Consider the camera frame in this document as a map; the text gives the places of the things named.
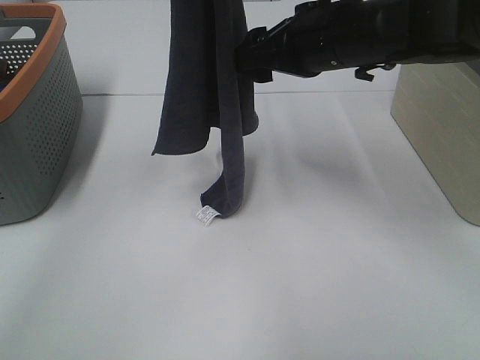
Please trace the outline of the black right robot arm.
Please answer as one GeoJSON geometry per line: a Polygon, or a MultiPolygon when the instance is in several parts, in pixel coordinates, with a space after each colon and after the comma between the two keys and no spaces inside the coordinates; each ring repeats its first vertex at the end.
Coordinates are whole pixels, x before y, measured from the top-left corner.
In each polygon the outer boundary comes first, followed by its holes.
{"type": "Polygon", "coordinates": [[[478,58],[478,1],[307,1],[276,26],[250,30],[235,50],[237,71],[255,83],[347,68],[371,82],[374,69],[478,58]]]}

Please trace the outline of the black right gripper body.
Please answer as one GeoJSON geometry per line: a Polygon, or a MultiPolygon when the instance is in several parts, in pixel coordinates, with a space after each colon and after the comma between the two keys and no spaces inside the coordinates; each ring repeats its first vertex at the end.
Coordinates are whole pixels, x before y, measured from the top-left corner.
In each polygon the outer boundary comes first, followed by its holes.
{"type": "Polygon", "coordinates": [[[375,61],[365,44],[374,37],[374,1],[307,1],[272,28],[251,29],[235,49],[236,69],[256,83],[273,73],[311,78],[325,71],[355,68],[371,82],[375,61]]]}

